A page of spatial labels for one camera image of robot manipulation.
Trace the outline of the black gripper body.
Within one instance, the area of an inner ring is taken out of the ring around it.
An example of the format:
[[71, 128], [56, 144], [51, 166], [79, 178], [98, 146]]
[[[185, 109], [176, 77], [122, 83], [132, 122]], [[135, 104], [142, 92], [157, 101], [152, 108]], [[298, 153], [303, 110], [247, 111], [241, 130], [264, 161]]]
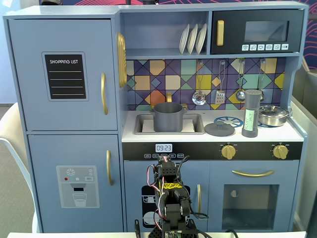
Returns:
[[158, 157], [158, 164], [160, 165], [174, 165], [174, 162], [171, 160], [170, 156], [159, 156]]

